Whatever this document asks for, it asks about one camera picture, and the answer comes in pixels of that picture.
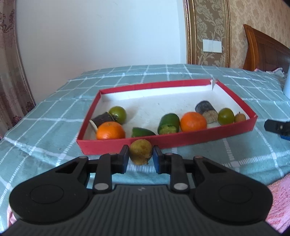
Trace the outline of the small brown longan fruit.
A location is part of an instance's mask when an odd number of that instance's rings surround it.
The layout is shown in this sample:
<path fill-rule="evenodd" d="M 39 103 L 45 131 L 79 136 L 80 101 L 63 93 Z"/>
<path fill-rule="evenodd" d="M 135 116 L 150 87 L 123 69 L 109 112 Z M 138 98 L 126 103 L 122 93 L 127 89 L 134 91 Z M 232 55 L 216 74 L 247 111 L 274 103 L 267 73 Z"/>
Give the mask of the small brown longan fruit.
<path fill-rule="evenodd" d="M 238 114 L 235 115 L 235 119 L 234 119 L 235 123 L 242 122 L 242 121 L 245 121 L 245 120 L 246 120 L 245 114 L 239 112 Z"/>

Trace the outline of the green tomato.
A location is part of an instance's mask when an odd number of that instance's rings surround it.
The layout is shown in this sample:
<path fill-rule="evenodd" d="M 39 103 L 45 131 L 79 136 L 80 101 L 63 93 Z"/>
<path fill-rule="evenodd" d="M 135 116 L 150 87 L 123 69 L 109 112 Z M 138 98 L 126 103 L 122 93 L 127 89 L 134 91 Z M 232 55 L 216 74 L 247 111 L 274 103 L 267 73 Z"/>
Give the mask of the green tomato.
<path fill-rule="evenodd" d="M 234 123 L 235 116 L 230 108 L 223 108 L 218 113 L 218 122 L 220 125 L 227 125 Z"/>
<path fill-rule="evenodd" d="M 119 124 L 123 125 L 127 118 L 127 112 L 123 107 L 114 106 L 109 110 L 109 114 L 112 118 L 118 122 Z"/>

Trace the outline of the dark sugarcane piece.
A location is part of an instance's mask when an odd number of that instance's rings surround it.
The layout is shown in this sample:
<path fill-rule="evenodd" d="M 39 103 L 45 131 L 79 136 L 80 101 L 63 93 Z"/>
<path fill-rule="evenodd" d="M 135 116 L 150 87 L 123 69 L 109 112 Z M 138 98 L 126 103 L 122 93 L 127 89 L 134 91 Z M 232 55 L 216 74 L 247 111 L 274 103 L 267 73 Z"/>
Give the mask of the dark sugarcane piece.
<path fill-rule="evenodd" d="M 95 118 L 92 118 L 89 120 L 90 125 L 94 129 L 95 132 L 97 132 L 98 127 L 100 125 L 102 125 L 105 122 L 109 122 L 109 121 L 115 121 L 115 120 L 108 112 L 100 114 L 100 115 L 96 116 Z"/>
<path fill-rule="evenodd" d="M 206 119 L 207 124 L 218 121 L 218 113 L 209 101 L 204 100 L 198 103 L 195 107 L 195 111 Z"/>

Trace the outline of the orange mandarin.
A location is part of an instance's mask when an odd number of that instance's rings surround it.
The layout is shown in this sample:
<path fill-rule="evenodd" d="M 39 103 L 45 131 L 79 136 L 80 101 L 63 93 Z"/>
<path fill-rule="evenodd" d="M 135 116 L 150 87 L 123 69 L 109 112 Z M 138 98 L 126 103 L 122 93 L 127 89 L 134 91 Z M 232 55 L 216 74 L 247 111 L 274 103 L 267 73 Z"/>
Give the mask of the orange mandarin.
<path fill-rule="evenodd" d="M 182 132 L 194 132 L 207 128 L 206 119 L 197 112 L 187 112 L 180 120 Z"/>
<path fill-rule="evenodd" d="M 125 138 L 125 131 L 119 123 L 107 121 L 98 127 L 96 138 L 98 140 L 123 139 Z"/>

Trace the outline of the green cucumber piece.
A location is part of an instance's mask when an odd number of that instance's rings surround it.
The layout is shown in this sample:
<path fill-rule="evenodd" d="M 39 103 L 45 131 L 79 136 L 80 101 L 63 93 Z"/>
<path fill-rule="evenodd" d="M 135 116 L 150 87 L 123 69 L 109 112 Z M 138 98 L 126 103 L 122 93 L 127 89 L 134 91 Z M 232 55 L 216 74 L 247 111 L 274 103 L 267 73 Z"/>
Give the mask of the green cucumber piece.
<path fill-rule="evenodd" d="M 165 114 L 159 122 L 157 132 L 159 135 L 178 133 L 179 126 L 180 119 L 177 114 L 174 113 Z"/>
<path fill-rule="evenodd" d="M 145 137 L 145 136 L 155 136 L 155 133 L 149 129 L 133 127 L 131 137 Z"/>

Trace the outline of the yellow-brown longan fruit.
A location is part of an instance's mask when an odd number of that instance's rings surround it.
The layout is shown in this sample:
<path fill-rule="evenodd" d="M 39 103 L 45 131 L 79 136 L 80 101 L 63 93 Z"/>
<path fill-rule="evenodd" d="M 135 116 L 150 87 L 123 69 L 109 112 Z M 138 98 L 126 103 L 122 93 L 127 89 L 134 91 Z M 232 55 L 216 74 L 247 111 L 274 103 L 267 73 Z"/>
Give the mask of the yellow-brown longan fruit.
<path fill-rule="evenodd" d="M 145 139 L 134 141 L 129 147 L 131 161 L 135 165 L 147 165 L 152 157 L 152 144 Z"/>

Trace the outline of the teal plaid bed sheet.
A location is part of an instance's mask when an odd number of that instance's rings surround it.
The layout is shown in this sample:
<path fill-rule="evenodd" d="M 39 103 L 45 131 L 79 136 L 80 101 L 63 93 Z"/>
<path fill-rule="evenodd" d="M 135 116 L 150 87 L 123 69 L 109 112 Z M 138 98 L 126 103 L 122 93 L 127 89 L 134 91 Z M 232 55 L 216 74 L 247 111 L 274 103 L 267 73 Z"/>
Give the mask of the teal plaid bed sheet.
<path fill-rule="evenodd" d="M 267 72 L 189 64 L 140 65 L 88 71 L 40 102 L 1 140 L 1 224 L 8 226 L 9 195 L 19 183 L 82 154 L 76 138 L 96 93 L 103 88 L 212 78 L 221 81 L 258 115 L 253 131 L 200 145 L 178 147 L 235 169 L 264 184 L 289 173 L 289 141 L 265 131 L 267 119 L 289 120 L 285 80 Z"/>

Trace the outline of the wooden headboard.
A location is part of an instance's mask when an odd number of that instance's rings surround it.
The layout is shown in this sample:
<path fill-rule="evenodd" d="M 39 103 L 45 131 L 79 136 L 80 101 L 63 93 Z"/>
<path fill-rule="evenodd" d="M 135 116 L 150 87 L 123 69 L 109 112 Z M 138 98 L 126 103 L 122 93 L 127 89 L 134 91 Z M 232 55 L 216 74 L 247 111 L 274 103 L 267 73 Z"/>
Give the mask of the wooden headboard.
<path fill-rule="evenodd" d="M 248 41 L 243 69 L 273 71 L 282 68 L 284 72 L 287 72 L 289 69 L 289 48 L 247 24 L 243 26 Z"/>

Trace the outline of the red shallow cardboard box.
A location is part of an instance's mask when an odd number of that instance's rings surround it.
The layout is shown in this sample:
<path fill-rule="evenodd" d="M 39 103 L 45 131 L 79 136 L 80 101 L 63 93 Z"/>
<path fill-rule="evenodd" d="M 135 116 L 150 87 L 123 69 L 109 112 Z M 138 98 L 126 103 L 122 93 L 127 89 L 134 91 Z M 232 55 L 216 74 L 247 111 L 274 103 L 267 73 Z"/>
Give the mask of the red shallow cardboard box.
<path fill-rule="evenodd" d="M 252 131 L 257 114 L 213 79 L 101 89 L 77 143 L 86 155 L 118 152 L 138 139 L 160 148 L 187 146 Z"/>

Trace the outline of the patterned curtain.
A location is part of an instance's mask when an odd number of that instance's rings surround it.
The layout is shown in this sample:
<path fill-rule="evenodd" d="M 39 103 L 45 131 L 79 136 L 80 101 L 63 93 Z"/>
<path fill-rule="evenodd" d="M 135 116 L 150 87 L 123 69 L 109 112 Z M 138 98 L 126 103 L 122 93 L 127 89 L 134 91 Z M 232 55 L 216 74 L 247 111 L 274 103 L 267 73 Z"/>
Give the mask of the patterned curtain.
<path fill-rule="evenodd" d="M 35 107 L 19 55 L 15 1 L 1 1 L 1 138 Z"/>

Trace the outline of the gold framed wallpaper panel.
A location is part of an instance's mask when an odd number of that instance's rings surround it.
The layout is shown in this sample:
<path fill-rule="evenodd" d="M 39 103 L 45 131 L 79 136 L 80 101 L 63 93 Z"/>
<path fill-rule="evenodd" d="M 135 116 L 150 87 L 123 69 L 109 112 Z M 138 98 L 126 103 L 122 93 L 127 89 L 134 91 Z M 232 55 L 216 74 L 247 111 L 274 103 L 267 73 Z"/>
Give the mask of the gold framed wallpaper panel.
<path fill-rule="evenodd" d="M 184 1 L 186 62 L 230 67 L 231 17 L 229 1 Z M 204 40 L 221 42 L 221 53 L 203 49 Z"/>

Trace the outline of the white wall switch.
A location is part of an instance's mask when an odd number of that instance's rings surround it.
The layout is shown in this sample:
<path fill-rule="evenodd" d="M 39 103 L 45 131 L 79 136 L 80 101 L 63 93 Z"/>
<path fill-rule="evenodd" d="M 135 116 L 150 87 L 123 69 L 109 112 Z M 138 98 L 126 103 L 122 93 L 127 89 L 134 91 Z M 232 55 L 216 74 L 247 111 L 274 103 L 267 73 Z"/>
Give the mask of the white wall switch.
<path fill-rule="evenodd" d="M 203 39 L 202 50 L 210 53 L 222 53 L 222 42 L 216 40 Z"/>

